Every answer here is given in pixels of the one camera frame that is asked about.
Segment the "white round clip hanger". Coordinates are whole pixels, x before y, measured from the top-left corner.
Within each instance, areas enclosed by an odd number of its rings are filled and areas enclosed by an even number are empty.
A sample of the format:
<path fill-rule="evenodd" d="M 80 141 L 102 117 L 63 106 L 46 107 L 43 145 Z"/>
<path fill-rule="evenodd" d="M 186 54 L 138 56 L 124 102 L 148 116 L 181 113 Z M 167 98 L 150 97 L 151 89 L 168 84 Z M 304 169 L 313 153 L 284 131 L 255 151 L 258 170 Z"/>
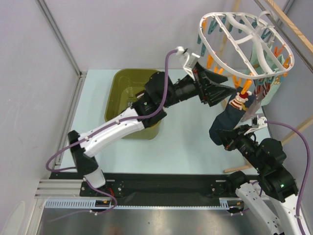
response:
<path fill-rule="evenodd" d="M 211 12 L 200 19 L 201 55 L 207 64 L 243 79 L 287 75 L 295 58 L 288 43 L 273 25 L 243 12 Z"/>

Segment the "olive green plastic basket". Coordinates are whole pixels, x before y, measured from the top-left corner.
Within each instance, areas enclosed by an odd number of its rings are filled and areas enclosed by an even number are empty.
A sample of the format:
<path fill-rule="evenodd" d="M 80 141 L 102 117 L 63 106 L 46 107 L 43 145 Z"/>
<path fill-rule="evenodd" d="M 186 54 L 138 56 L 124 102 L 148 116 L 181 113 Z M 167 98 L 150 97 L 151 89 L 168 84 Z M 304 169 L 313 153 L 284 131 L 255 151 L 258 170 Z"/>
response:
<path fill-rule="evenodd" d="M 122 69 L 118 71 L 112 81 L 112 86 L 107 101 L 106 111 L 104 114 L 105 122 L 120 115 L 127 108 L 138 100 L 137 94 L 145 90 L 145 84 L 149 82 L 153 74 L 160 75 L 156 80 L 160 82 L 161 88 L 164 89 L 164 72 L 155 69 Z M 160 105 L 163 91 L 160 93 L 160 101 L 154 105 L 147 114 L 139 114 L 145 116 L 153 113 Z M 152 140 L 159 132 L 160 120 L 149 128 L 129 134 L 123 139 L 134 140 Z"/>

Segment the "wooden hanger stand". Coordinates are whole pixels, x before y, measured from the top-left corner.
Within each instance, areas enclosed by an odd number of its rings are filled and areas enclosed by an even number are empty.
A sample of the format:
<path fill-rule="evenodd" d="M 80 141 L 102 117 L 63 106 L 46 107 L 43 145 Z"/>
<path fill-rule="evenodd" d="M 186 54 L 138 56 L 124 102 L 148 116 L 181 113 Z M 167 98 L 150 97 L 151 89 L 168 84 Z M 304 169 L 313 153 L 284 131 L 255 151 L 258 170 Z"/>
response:
<path fill-rule="evenodd" d="M 311 42 L 313 40 L 313 2 L 311 0 L 278 0 L 282 9 L 295 26 Z M 263 110 L 271 121 L 292 127 L 303 127 L 302 134 L 309 147 L 313 146 L 313 73 L 295 53 L 295 65 L 281 83 L 272 101 Z M 297 134 L 283 126 L 270 125 L 269 133 L 282 141 L 287 154 L 284 166 L 295 178 L 302 177 L 306 168 L 306 148 Z"/>

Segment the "mint green cloth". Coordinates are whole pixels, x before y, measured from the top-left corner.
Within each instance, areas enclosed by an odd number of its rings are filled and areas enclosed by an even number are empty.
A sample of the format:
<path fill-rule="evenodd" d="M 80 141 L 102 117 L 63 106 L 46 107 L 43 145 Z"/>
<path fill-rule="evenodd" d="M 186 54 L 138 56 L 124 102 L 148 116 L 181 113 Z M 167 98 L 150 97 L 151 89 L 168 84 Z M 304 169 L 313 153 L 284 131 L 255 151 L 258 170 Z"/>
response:
<path fill-rule="evenodd" d="M 287 62 L 285 62 L 285 58 L 281 51 L 283 50 L 283 47 L 278 49 L 278 47 L 275 47 L 274 49 L 274 55 L 277 57 L 278 61 L 286 68 L 289 67 L 290 63 L 290 58 L 287 58 Z M 257 52 L 255 46 L 252 47 L 252 53 L 250 56 L 250 61 L 249 61 L 255 71 L 258 74 L 263 74 L 265 73 L 261 66 L 259 65 L 258 58 L 257 58 Z M 276 77 L 269 77 L 269 78 L 261 78 L 259 80 L 255 81 L 257 92 L 261 93 L 263 96 L 263 100 L 261 101 L 261 106 L 266 106 L 268 105 L 272 98 L 274 97 L 275 93 L 279 89 L 281 82 L 284 80 L 284 77 L 287 76 L 288 73 L 278 75 Z"/>

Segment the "aluminium frame post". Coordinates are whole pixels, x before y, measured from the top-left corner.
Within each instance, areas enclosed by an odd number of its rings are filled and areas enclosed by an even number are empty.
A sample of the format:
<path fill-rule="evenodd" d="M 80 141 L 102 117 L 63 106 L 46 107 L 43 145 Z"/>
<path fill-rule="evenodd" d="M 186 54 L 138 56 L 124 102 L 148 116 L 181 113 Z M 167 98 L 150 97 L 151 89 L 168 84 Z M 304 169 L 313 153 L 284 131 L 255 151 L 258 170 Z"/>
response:
<path fill-rule="evenodd" d="M 47 3 L 45 0 L 35 0 L 36 4 L 38 5 L 39 9 L 41 10 L 44 18 L 46 19 L 49 27 L 52 30 L 53 35 L 56 37 L 57 42 L 59 43 L 62 51 L 64 52 L 67 60 L 69 61 L 72 69 L 74 70 L 75 74 L 78 77 L 81 77 L 82 72 L 68 46 L 68 44 L 66 43 L 66 40 L 56 22 L 56 20 L 54 19 Z"/>

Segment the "orange clothes peg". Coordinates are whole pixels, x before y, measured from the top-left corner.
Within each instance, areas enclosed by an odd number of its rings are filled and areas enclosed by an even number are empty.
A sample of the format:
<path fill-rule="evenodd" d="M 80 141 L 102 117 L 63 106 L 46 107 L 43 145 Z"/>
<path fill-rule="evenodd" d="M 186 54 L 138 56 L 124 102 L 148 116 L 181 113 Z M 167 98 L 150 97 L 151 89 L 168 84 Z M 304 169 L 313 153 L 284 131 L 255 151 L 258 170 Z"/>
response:
<path fill-rule="evenodd" d="M 249 87 L 251 86 L 252 84 L 252 80 L 251 79 L 247 79 L 243 85 L 243 88 L 240 92 L 240 95 L 243 96 L 249 89 Z"/>

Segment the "mustard yellow striped sock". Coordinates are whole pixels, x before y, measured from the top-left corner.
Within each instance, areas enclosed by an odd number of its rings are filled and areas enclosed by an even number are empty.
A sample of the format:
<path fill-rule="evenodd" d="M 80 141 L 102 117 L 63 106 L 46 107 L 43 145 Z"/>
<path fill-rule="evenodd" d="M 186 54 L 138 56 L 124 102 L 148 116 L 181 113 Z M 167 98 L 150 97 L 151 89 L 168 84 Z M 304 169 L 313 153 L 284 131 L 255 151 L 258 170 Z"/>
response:
<path fill-rule="evenodd" d="M 137 99 L 140 99 L 144 94 L 145 94 L 145 91 L 143 90 L 143 91 L 138 92 L 138 93 L 135 95 L 135 97 L 136 97 Z"/>

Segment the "grey beige sock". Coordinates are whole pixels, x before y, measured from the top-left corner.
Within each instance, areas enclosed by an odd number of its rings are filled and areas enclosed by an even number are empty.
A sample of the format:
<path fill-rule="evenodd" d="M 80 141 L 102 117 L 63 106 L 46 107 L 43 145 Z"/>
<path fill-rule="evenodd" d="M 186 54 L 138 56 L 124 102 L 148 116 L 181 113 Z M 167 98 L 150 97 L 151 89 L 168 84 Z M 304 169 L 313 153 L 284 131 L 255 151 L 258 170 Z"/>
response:
<path fill-rule="evenodd" d="M 243 115 L 241 122 L 245 122 L 251 119 L 251 117 L 254 116 L 260 108 L 261 108 L 261 101 L 258 98 L 255 98 L 253 103 L 250 105 L 248 110 Z"/>

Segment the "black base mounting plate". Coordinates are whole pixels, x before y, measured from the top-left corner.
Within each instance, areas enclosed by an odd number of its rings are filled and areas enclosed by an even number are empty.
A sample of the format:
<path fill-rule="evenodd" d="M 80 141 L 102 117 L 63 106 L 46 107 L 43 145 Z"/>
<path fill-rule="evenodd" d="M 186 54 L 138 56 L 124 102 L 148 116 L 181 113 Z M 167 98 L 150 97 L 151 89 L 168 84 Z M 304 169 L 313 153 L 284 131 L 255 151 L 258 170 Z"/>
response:
<path fill-rule="evenodd" d="M 105 177 L 107 183 L 100 190 L 113 194 L 117 201 L 236 197 L 225 175 L 105 173 Z"/>

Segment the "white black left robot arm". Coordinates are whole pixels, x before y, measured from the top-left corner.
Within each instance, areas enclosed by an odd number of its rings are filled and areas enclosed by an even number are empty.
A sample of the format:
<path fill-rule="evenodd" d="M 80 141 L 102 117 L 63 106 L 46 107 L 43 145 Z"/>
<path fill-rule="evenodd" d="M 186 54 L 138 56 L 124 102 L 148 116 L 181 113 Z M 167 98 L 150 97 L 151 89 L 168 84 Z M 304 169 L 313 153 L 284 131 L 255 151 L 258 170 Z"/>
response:
<path fill-rule="evenodd" d="M 73 130 L 67 135 L 70 152 L 76 170 L 90 184 L 97 196 L 104 195 L 108 184 L 95 155 L 117 140 L 146 128 L 150 128 L 166 117 L 164 108 L 199 97 L 201 103 L 210 107 L 236 93 L 236 89 L 224 85 L 227 78 L 202 68 L 199 63 L 191 74 L 172 83 L 168 72 L 157 71 L 151 75 L 141 96 L 130 107 L 115 118 L 85 133 Z"/>

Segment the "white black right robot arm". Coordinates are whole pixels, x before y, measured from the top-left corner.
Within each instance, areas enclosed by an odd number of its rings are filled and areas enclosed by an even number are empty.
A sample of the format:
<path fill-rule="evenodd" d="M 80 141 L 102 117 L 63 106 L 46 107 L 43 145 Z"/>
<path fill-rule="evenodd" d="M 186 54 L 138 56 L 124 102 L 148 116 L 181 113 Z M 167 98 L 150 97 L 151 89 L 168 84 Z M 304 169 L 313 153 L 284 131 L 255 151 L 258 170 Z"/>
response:
<path fill-rule="evenodd" d="M 257 170 L 257 181 L 274 205 L 276 213 L 268 207 L 256 192 L 247 176 L 236 171 L 227 176 L 225 190 L 230 196 L 238 196 L 251 210 L 268 235 L 308 235 L 310 230 L 301 212 L 302 189 L 285 169 L 286 154 L 280 141 L 272 138 L 261 143 L 251 136 L 266 128 L 264 124 L 242 125 L 233 130 L 217 130 L 227 151 L 238 150 Z"/>

